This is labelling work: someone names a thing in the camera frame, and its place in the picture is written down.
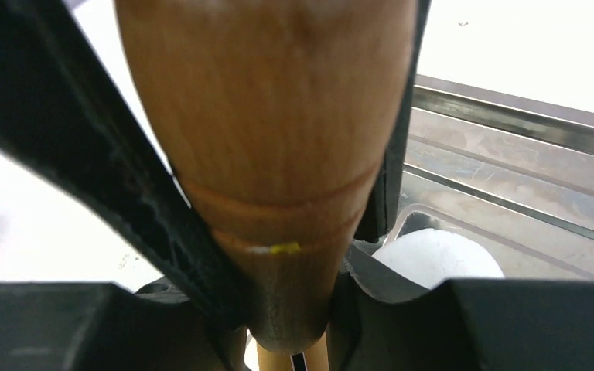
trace dark vertical object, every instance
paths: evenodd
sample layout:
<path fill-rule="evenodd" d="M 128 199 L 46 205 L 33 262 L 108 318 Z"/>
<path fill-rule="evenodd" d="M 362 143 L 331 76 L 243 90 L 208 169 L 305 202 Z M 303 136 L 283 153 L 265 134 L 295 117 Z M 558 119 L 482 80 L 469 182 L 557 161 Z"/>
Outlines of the dark vertical object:
<path fill-rule="evenodd" d="M 413 42 L 411 66 L 408 71 L 404 95 L 402 96 L 400 111 L 395 122 L 393 135 L 388 142 L 384 164 L 379 170 L 377 181 L 374 183 L 367 208 L 357 228 L 354 238 L 375 243 L 388 233 L 395 225 L 398 217 L 398 202 L 401 190 L 401 175 L 404 157 L 406 156 L 406 138 L 408 136 L 408 122 L 411 120 L 411 100 L 415 74 L 418 70 L 418 58 L 422 47 L 422 37 L 425 33 L 427 15 L 431 0 L 418 1 L 418 15 Z"/>

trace yellow paint spot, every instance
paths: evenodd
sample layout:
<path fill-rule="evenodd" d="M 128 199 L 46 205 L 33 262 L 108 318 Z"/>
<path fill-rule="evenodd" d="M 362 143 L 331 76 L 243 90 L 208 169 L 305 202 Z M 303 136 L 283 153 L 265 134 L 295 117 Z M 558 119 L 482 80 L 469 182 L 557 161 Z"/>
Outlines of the yellow paint spot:
<path fill-rule="evenodd" d="M 274 245 L 270 247 L 270 254 L 280 254 L 280 253 L 298 253 L 301 249 L 299 248 L 299 244 L 296 242 L 291 243 L 281 243 L 279 245 Z"/>

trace white surface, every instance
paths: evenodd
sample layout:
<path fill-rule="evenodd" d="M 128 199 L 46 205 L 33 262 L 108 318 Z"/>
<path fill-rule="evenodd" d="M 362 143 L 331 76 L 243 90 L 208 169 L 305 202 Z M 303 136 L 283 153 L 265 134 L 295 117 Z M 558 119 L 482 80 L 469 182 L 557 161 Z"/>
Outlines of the white surface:
<path fill-rule="evenodd" d="M 157 146 L 112 2 L 89 0 L 75 16 Z M 434 0 L 419 73 L 594 111 L 594 0 Z M 0 280 L 135 290 L 158 276 L 92 213 L 0 156 Z"/>
<path fill-rule="evenodd" d="M 406 234 L 383 245 L 372 257 L 424 288 L 452 277 L 504 278 L 485 248 L 446 230 L 428 228 Z"/>

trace wooden rolling pin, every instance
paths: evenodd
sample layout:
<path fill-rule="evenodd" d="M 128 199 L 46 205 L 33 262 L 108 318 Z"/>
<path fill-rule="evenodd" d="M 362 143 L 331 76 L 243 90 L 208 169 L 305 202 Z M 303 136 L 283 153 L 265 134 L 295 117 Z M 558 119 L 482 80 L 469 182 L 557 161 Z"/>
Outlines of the wooden rolling pin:
<path fill-rule="evenodd" d="M 116 0 L 133 80 L 192 206 L 254 282 L 263 348 L 323 334 L 411 59 L 415 0 Z"/>

